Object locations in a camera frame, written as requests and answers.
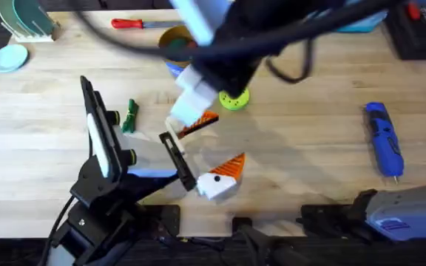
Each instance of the red handle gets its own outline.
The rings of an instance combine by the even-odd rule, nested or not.
[[[111,25],[115,29],[130,29],[130,28],[143,29],[142,19],[130,20],[130,19],[114,18],[113,20],[111,20]]]
[[[410,18],[414,21],[418,21],[420,19],[420,9],[419,6],[413,2],[408,3],[407,12]]]

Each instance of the black cable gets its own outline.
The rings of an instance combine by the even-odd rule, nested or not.
[[[89,133],[88,133],[88,146],[89,146],[88,158],[90,158],[93,155],[93,142],[92,142],[92,138],[90,137]],[[55,220],[55,222],[52,226],[52,229],[50,230],[49,236],[47,237],[47,240],[45,241],[44,249],[42,251],[41,261],[38,263],[38,266],[47,265],[47,259],[49,258],[49,251],[50,251],[50,243],[52,241],[53,234],[57,230],[58,225],[60,224],[60,221],[64,217],[65,213],[67,212],[67,209],[70,207],[70,204],[72,204],[74,199],[75,199],[75,197],[73,195],[70,196],[70,198],[67,200],[67,203],[65,203],[65,206],[62,208],[62,210],[58,214],[58,217]]]
[[[308,78],[311,73],[311,69],[314,62],[314,40],[308,39],[305,41],[305,58],[302,65],[302,74],[300,74],[299,77],[293,78],[291,76],[286,75],[282,71],[280,71],[278,68],[275,67],[274,63],[272,62],[271,56],[266,58],[266,66],[268,70],[275,75],[276,77],[280,78],[282,81],[285,81],[287,83],[296,84],[300,81],[303,81],[304,79]]]
[[[246,247],[248,247],[249,254],[251,256],[252,265],[258,266],[259,265],[259,262],[258,262],[259,257],[257,255],[256,249],[252,245],[251,239],[249,238],[248,234],[245,231],[243,231],[241,229],[238,229],[238,231],[241,233],[241,235],[243,235],[244,241],[246,241]]]
[[[237,57],[242,55],[267,55],[271,47],[284,47],[295,41],[314,38],[320,34],[344,27],[352,22],[370,16],[380,10],[384,10],[404,0],[364,0],[339,8],[336,11],[320,18],[306,21],[303,24],[289,24],[277,30],[244,38],[242,40],[215,44],[209,47],[195,49],[172,49],[145,46],[133,46],[131,44],[115,40],[98,30],[91,21],[81,12],[79,0],[67,0],[74,9],[75,15],[83,22],[88,30],[105,42],[130,52],[140,53],[164,58],[217,58]]]
[[[221,262],[221,264],[223,266],[230,266],[228,264],[228,262],[226,262],[226,260],[223,258],[223,251],[225,250],[227,239],[224,239],[222,241],[223,246],[221,248],[216,247],[215,245],[213,245],[213,244],[217,244],[218,242],[198,241],[199,239],[198,238],[194,238],[194,237],[192,237],[191,239],[189,239],[188,242],[183,242],[183,241],[180,241],[174,234],[172,234],[172,232],[170,232],[169,228],[165,225],[165,223],[162,222],[162,220],[160,220],[158,217],[155,217],[155,216],[154,216],[154,218],[155,218],[155,220],[157,222],[159,222],[162,225],[162,227],[166,230],[166,232],[170,235],[170,237],[173,240],[175,240],[176,242],[181,243],[181,244],[190,244],[190,245],[201,246],[201,248],[209,248],[210,250],[213,250],[214,252],[217,253],[218,259],[220,260],[220,262]],[[167,246],[168,248],[173,248],[172,246],[170,246],[170,245],[168,245],[165,242],[162,242],[160,240],[159,240],[159,243],[161,243],[162,245]]]
[[[70,207],[70,204],[72,204],[72,201],[75,199],[74,196],[71,196],[67,203],[65,203],[64,208],[62,208],[61,212],[58,214],[57,219],[55,220],[52,230],[50,230],[49,236],[47,237],[47,240],[45,242],[44,251],[42,251],[42,257],[41,261],[38,263],[38,266],[45,266],[47,264],[47,259],[49,258],[49,251],[50,251],[50,243],[53,238],[53,234],[58,228],[58,225],[60,224],[60,221],[64,217],[64,214],[67,212],[67,209]]]

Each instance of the orange object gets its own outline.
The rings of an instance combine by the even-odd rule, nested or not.
[[[129,29],[129,28],[137,28],[137,29],[143,29],[143,23],[142,19],[122,19],[122,18],[114,18],[111,20],[111,25],[115,29]]]
[[[212,169],[210,173],[226,175],[229,177],[233,177],[236,179],[236,181],[238,181],[241,177],[241,173],[243,173],[243,166],[245,161],[246,155],[243,152],[242,154],[237,155],[236,157],[222,164],[221,166]]]
[[[412,20],[417,21],[420,19],[420,9],[419,6],[413,2],[408,3],[407,12]]]
[[[202,129],[205,126],[218,121],[218,119],[220,119],[220,116],[217,113],[206,111],[196,123],[191,126],[184,127],[183,130],[177,134],[177,136],[179,139],[181,139],[182,137],[185,137],[186,135],[195,132],[198,129]]]

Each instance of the red screwdriver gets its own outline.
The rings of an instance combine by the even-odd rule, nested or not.
[[[143,21],[142,19],[122,19],[114,18],[111,20],[111,25],[115,29],[152,29],[152,28],[167,28],[184,25],[182,21]]]

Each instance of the green toy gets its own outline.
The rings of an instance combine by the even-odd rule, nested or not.
[[[233,98],[229,97],[228,93],[226,93],[224,91],[220,92],[220,94],[218,96],[219,96],[221,105],[224,108],[226,108],[228,110],[232,110],[232,111],[242,109],[249,102],[249,90],[248,89],[245,89],[244,92],[242,93],[242,95],[240,97],[238,97],[237,99],[233,99]]]
[[[139,105],[133,99],[129,99],[126,120],[121,127],[123,133],[134,133],[136,130],[136,117],[138,116]]]

